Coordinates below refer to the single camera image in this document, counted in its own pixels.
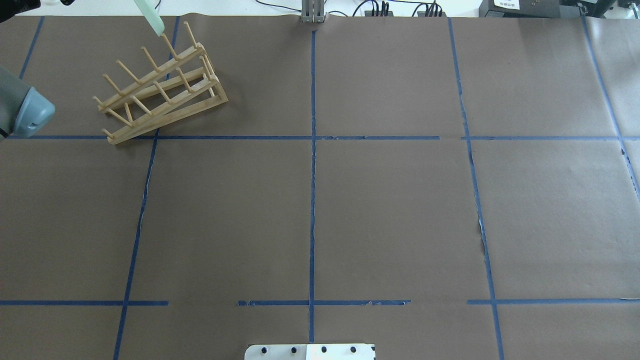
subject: white bracket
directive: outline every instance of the white bracket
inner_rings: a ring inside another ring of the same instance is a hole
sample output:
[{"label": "white bracket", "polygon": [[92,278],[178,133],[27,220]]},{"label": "white bracket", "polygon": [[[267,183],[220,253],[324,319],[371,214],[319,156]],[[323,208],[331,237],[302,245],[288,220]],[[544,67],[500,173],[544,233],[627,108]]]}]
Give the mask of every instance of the white bracket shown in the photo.
[{"label": "white bracket", "polygon": [[251,345],[244,360],[375,360],[372,344]]},{"label": "white bracket", "polygon": [[324,0],[302,0],[302,22],[324,22]]}]

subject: gray metal bracket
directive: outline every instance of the gray metal bracket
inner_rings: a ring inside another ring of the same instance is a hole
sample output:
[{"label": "gray metal bracket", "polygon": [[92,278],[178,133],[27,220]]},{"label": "gray metal bracket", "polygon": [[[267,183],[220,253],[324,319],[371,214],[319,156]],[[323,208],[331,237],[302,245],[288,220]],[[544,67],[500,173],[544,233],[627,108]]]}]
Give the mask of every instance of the gray metal bracket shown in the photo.
[{"label": "gray metal bracket", "polygon": [[302,22],[324,22],[324,0],[302,0]]}]

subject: light blue cap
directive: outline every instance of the light blue cap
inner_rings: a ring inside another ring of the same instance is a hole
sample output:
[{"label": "light blue cap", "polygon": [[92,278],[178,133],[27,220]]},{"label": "light blue cap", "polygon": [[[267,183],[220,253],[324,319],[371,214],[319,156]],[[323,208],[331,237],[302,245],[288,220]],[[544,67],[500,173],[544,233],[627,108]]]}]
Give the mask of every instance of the light blue cap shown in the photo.
[{"label": "light blue cap", "polygon": [[13,123],[13,133],[28,138],[40,130],[56,113],[56,107],[35,88],[30,88],[24,97],[18,117]]}]

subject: printed label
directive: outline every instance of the printed label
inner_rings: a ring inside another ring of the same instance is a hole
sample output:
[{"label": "printed label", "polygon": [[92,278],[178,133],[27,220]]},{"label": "printed label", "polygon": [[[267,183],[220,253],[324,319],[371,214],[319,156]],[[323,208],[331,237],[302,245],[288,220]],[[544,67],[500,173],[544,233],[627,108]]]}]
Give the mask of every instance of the printed label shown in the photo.
[{"label": "printed label", "polygon": [[505,9],[520,9],[520,0],[493,0],[493,4]]}]

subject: wooden rack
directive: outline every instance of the wooden rack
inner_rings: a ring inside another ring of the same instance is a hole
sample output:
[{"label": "wooden rack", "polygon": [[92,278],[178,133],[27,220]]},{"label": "wooden rack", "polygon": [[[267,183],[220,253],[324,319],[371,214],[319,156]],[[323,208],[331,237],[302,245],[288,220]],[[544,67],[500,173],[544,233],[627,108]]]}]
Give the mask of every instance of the wooden rack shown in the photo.
[{"label": "wooden rack", "polygon": [[[214,72],[213,65],[211,65],[207,51],[201,43],[196,42],[189,23],[185,21],[184,24],[187,27],[189,37],[193,44],[189,49],[177,54],[169,39],[165,34],[162,34],[164,42],[173,55],[171,60],[157,66],[147,49],[143,46],[142,51],[145,53],[145,56],[153,68],[148,74],[138,78],[120,60],[117,60],[116,63],[133,78],[134,82],[124,89],[120,89],[107,74],[103,75],[104,79],[116,91],[116,94],[106,101],[101,101],[94,96],[93,98],[98,103],[98,110],[111,114],[125,125],[114,133],[102,129],[102,131],[107,134],[109,143],[115,145],[124,142],[228,101],[227,95]],[[195,59],[200,61],[202,67],[183,73],[180,67]],[[172,71],[177,71],[179,76],[158,82]],[[199,82],[193,85],[189,84],[189,82],[200,78],[202,79]],[[184,91],[174,97],[169,97],[166,91],[179,86],[184,87]],[[206,91],[209,91],[210,98],[180,108],[182,105]],[[153,110],[149,110],[142,103],[142,100],[158,94],[162,95],[164,102]],[[129,105],[132,104],[139,106],[145,113],[134,119],[131,115],[131,109],[129,108]],[[127,115],[126,118],[115,111],[123,107]]]}]

